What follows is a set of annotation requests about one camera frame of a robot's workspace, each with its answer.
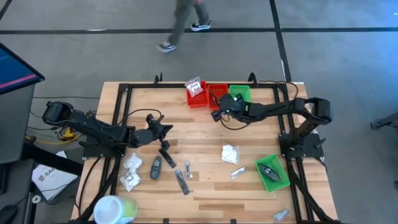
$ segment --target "black sneaker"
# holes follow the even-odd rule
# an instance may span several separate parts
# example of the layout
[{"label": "black sneaker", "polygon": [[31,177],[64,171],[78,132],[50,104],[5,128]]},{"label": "black sneaker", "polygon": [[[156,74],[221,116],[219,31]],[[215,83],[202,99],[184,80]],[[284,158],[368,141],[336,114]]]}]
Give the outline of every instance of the black sneaker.
[{"label": "black sneaker", "polygon": [[193,23],[191,25],[191,30],[196,32],[196,31],[201,31],[201,30],[205,30],[205,29],[210,29],[210,25],[211,25],[211,21],[207,24],[200,24],[199,21],[197,21],[196,23]]},{"label": "black sneaker", "polygon": [[157,50],[159,50],[162,53],[169,53],[173,50],[175,50],[175,46],[170,44],[168,41],[164,41],[160,43],[158,46],[156,46]]}]

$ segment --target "person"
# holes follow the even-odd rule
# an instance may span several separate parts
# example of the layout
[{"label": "person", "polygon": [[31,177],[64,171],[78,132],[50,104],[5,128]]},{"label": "person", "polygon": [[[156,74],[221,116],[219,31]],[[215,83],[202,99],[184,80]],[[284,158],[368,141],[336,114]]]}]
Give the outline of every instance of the person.
[{"label": "person", "polygon": [[157,46],[161,52],[167,53],[176,49],[176,45],[181,35],[184,33],[185,23],[191,13],[192,7],[195,7],[198,20],[191,25],[191,30],[196,32],[210,29],[211,20],[209,19],[209,14],[203,0],[177,0],[177,5],[174,10],[175,25],[173,33],[166,41]]}]

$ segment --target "red container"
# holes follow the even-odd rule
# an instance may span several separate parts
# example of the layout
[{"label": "red container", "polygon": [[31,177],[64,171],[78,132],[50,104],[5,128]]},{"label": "red container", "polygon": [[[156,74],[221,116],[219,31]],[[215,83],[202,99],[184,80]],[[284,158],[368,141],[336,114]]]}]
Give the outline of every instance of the red container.
[{"label": "red container", "polygon": [[218,106],[214,104],[213,100],[211,99],[211,95],[210,95],[210,91],[212,91],[214,93],[214,95],[216,95],[218,101],[220,100],[220,98],[224,95],[228,93],[228,85],[227,84],[211,84],[207,86],[207,90],[208,90],[208,102],[210,105],[210,109],[211,110],[218,110]]},{"label": "red container", "polygon": [[206,82],[201,81],[200,86],[203,88],[203,92],[197,94],[193,98],[191,97],[191,94],[189,94],[189,91],[187,90],[187,103],[188,106],[191,108],[205,107],[208,104]]}]

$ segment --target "green bin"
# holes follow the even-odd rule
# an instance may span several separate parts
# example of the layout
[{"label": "green bin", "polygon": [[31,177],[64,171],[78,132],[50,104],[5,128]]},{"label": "green bin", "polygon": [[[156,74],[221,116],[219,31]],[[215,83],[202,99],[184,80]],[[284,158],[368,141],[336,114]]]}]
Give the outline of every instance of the green bin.
[{"label": "green bin", "polygon": [[[277,174],[279,175],[279,180],[277,182],[275,182],[275,181],[271,180],[270,178],[268,178],[267,176],[265,176],[264,174],[262,174],[262,172],[260,171],[260,168],[259,168],[259,164],[264,164],[267,167],[270,167],[275,172],[277,172]],[[257,167],[257,171],[260,174],[260,178],[261,178],[262,182],[264,183],[264,185],[266,186],[266,189],[269,192],[273,192],[275,190],[278,190],[278,189],[281,189],[283,187],[290,185],[289,178],[287,178],[285,170],[282,167],[282,164],[280,163],[280,161],[276,155],[267,156],[265,158],[257,160],[256,167]]]},{"label": "green bin", "polygon": [[229,86],[229,94],[231,94],[232,97],[235,97],[238,93],[242,94],[243,99],[246,102],[251,102],[250,86],[248,86],[248,85],[230,85]]}]

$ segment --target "computer monitor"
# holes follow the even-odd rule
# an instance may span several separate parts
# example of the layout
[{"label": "computer monitor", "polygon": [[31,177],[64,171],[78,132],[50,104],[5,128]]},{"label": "computer monitor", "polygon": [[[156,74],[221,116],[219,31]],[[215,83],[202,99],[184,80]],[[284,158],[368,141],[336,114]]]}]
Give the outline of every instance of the computer monitor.
[{"label": "computer monitor", "polygon": [[0,95],[44,81],[44,76],[0,43]]}]

